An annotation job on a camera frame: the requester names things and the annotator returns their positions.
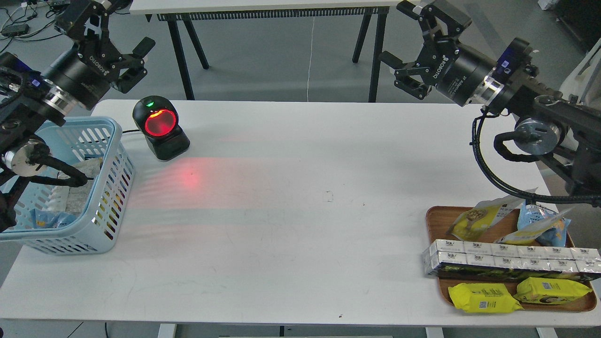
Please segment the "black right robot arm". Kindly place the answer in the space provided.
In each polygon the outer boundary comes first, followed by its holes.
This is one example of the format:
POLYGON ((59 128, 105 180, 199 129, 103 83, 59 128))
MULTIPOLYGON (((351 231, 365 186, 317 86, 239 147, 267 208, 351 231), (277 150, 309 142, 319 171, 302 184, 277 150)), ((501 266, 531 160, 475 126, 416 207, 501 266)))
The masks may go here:
POLYGON ((600 205, 600 111, 566 100, 539 83, 528 41, 515 38, 498 60, 460 42, 472 20, 446 0, 396 9, 418 22, 423 48, 413 62, 384 51, 379 59, 393 69, 394 85, 417 99, 433 89, 463 107, 481 105, 470 145, 484 176, 498 189, 530 202, 600 205), (480 148, 481 129, 502 113, 517 117, 512 131, 494 137, 497 154, 510 162, 542 162, 565 181, 567 195, 539 195, 502 181, 480 148))

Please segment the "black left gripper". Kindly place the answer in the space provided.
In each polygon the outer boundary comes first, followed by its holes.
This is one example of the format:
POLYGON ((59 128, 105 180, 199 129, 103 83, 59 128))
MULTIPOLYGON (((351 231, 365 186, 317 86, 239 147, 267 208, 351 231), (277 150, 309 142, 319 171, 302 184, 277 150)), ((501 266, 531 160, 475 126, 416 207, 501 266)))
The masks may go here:
POLYGON ((114 88, 128 93, 146 75, 146 56, 156 41, 144 37, 130 54, 121 54, 108 34, 108 17, 114 0, 71 0, 54 22, 54 28, 73 41, 43 71, 43 77, 91 110, 114 88), (93 52, 84 52, 92 47, 93 52))

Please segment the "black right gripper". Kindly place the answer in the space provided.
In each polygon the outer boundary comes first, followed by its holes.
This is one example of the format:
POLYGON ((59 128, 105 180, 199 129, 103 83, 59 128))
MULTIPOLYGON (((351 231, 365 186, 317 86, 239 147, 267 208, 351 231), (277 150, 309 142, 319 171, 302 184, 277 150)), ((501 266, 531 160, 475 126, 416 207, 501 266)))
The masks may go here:
POLYGON ((402 0, 396 9, 418 22, 426 51, 412 62, 388 51, 378 56, 393 69, 394 85, 420 100, 436 87, 443 96, 464 106, 493 69, 492 58, 459 42, 472 18, 447 0, 418 4, 402 0))

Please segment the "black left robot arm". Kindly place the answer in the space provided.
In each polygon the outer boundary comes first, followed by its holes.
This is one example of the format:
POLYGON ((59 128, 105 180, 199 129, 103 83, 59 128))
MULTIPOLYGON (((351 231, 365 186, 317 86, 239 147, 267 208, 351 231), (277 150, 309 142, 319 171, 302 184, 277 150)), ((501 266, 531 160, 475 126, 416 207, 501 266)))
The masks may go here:
POLYGON ((71 1, 54 27, 73 47, 43 72, 10 52, 2 54, 1 183, 16 178, 1 194, 2 230, 16 225, 15 206, 28 184, 81 187, 88 182, 84 173, 54 158, 36 132, 47 121, 64 125, 75 105, 91 110, 111 88, 129 92, 146 76, 144 58, 155 41, 145 37, 123 54, 109 38, 110 15, 130 5, 130 0, 71 1))

